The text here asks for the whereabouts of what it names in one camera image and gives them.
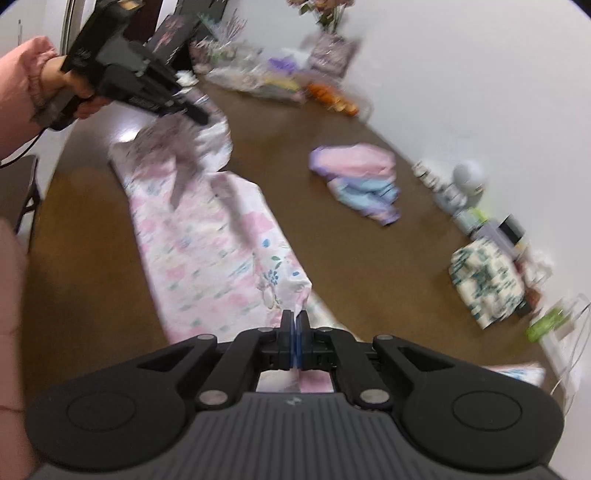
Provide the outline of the pink sleeve forearm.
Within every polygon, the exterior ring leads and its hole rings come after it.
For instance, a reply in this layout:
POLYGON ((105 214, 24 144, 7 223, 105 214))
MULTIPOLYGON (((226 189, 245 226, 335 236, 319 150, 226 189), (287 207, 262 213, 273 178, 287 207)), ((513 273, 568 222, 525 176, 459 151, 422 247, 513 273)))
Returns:
POLYGON ((1 57, 0 154, 10 156, 30 141, 41 127, 34 121, 44 104, 41 72, 57 52, 45 36, 34 37, 1 57))

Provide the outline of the person left hand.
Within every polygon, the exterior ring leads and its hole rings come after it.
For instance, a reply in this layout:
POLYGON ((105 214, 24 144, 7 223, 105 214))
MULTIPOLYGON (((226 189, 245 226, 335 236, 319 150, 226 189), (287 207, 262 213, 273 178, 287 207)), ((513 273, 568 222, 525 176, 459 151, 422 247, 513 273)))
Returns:
POLYGON ((74 117, 80 120, 89 118, 111 103, 108 98, 96 96, 84 76, 73 70, 62 71, 64 60, 64 56, 53 57, 41 69, 40 86, 44 101, 52 99, 62 90, 71 90, 76 96, 83 99, 74 114, 74 117))

